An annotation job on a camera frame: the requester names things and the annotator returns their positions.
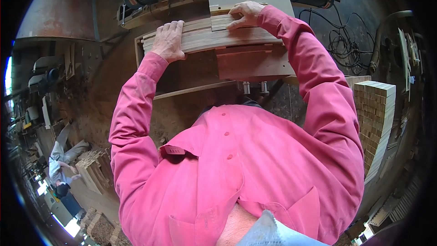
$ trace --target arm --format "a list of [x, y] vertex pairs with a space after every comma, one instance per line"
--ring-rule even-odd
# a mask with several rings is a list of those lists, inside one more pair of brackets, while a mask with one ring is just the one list
[[77, 171], [77, 169], [76, 169], [76, 167], [74, 167], [74, 166], [69, 166], [68, 164], [66, 164], [65, 162], [63, 162], [63, 161], [57, 161], [57, 163], [59, 164], [59, 172], [62, 172], [62, 168], [61, 167], [68, 167], [68, 168], [70, 168], [70, 170], [74, 173], [74, 174], [77, 174], [78, 173], [78, 171]]
[[68, 167], [68, 168], [70, 168], [70, 166], [68, 164], [66, 164], [65, 162], [63, 162], [63, 161], [58, 161], [58, 164], [59, 164], [60, 167]]
[[158, 152], [149, 135], [156, 83], [169, 63], [183, 59], [183, 21], [156, 30], [152, 50], [138, 71], [123, 85], [112, 116], [109, 142], [115, 191], [120, 198], [120, 222], [128, 217], [136, 195], [158, 165]]
[[244, 21], [234, 21], [230, 29], [249, 24], [282, 38], [299, 92], [308, 103], [304, 129], [325, 144], [324, 152], [313, 155], [347, 190], [353, 207], [344, 210], [353, 218], [363, 195], [363, 150], [353, 93], [344, 75], [305, 22], [273, 6], [250, 2], [238, 4], [230, 13], [244, 15]]

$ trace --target name tag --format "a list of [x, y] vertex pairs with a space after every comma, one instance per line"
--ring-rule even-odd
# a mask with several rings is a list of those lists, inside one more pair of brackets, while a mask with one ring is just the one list
[[166, 145], [164, 149], [168, 155], [185, 155], [185, 150], [177, 146]]

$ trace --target woodworking workshop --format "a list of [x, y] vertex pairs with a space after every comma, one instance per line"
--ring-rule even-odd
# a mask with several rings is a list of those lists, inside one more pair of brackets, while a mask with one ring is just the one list
[[35, 245], [396, 238], [433, 158], [406, 0], [26, 4], [2, 164]]

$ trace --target left hand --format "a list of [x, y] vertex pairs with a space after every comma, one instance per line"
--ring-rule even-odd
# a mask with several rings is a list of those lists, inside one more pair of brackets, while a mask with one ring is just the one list
[[79, 171], [77, 171], [76, 167], [70, 167], [71, 172], [73, 172], [73, 174], [77, 175], [79, 174]]
[[172, 21], [156, 29], [151, 52], [164, 58], [168, 63], [185, 59], [180, 46], [184, 21]]

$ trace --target corrugated metal wall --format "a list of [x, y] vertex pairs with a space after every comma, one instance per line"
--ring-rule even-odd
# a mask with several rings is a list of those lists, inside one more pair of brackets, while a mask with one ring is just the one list
[[414, 200], [416, 199], [421, 184], [419, 178], [415, 175], [399, 200], [399, 203], [391, 211], [389, 215], [391, 221], [396, 222], [407, 216]]

